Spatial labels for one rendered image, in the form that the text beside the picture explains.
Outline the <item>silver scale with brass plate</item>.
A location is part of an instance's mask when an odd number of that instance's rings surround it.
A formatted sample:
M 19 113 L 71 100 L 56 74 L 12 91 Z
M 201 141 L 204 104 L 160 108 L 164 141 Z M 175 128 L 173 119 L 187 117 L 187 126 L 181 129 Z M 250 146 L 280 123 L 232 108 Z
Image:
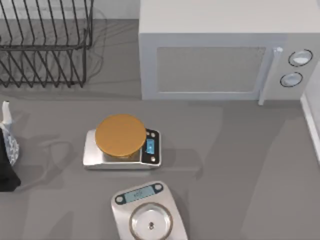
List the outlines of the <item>silver scale with brass plate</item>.
M 90 170 L 150 170 L 162 165 L 162 139 L 137 117 L 107 116 L 87 132 L 82 164 Z

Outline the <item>pale microwave door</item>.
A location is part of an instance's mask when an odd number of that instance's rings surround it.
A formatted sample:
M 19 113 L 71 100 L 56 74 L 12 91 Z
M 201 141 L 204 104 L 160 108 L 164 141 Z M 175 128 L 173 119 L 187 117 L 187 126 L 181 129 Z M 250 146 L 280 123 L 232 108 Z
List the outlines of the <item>pale microwave door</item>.
M 145 100 L 253 100 L 272 59 L 264 35 L 141 33 Z

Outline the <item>silver scale with steel plate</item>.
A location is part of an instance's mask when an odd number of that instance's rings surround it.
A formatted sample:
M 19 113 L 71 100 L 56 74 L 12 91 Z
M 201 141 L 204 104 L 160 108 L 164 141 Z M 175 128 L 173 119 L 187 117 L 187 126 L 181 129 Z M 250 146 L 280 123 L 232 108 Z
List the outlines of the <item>silver scale with steel plate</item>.
M 172 192 L 163 181 L 121 190 L 110 204 L 120 240 L 189 240 Z

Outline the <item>pale microwave oven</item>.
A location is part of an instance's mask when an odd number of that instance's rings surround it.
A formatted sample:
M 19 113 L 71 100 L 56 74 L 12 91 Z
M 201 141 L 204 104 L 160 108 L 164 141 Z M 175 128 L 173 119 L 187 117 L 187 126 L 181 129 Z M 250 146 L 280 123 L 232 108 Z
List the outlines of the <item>pale microwave oven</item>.
M 265 36 L 272 59 L 256 101 L 298 101 L 320 61 L 320 0 L 140 0 L 138 45 L 140 34 Z M 291 66 L 289 56 L 304 49 L 312 60 Z M 302 82 L 281 86 L 281 77 L 294 72 Z

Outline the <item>small round microwave knob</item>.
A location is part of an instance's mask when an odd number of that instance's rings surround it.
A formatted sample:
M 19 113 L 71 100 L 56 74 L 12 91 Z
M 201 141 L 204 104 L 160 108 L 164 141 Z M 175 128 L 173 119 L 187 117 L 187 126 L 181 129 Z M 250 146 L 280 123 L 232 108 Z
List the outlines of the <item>small round microwave knob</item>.
M 303 75 L 299 72 L 293 72 L 283 75 L 279 83 L 285 88 L 293 88 L 303 81 Z

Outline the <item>white blue patterned bottle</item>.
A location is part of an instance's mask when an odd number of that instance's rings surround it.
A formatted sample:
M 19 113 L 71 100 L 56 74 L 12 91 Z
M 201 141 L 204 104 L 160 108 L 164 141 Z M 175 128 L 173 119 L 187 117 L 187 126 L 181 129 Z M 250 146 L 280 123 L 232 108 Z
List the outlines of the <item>white blue patterned bottle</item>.
M 10 102 L 5 100 L 2 102 L 2 121 L 0 122 L 0 128 L 2 130 L 6 155 L 8 157 L 11 166 L 14 166 L 20 155 L 20 145 L 12 133 L 12 114 L 10 110 Z

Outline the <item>large round microwave knob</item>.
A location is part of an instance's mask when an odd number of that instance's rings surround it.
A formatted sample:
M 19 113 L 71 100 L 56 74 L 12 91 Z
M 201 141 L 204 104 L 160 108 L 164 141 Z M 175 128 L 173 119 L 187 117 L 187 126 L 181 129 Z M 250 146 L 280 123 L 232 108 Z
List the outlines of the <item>large round microwave knob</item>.
M 313 59 L 313 53 L 308 49 L 293 52 L 288 57 L 288 63 L 293 67 L 302 67 Z

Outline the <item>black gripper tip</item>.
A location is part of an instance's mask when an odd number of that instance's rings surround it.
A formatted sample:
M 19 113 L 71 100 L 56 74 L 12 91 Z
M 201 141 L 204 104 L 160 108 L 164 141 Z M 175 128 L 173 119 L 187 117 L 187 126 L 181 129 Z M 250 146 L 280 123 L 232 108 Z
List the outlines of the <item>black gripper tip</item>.
M 21 186 L 21 180 L 13 170 L 6 152 L 3 130 L 0 128 L 0 193 L 14 192 Z

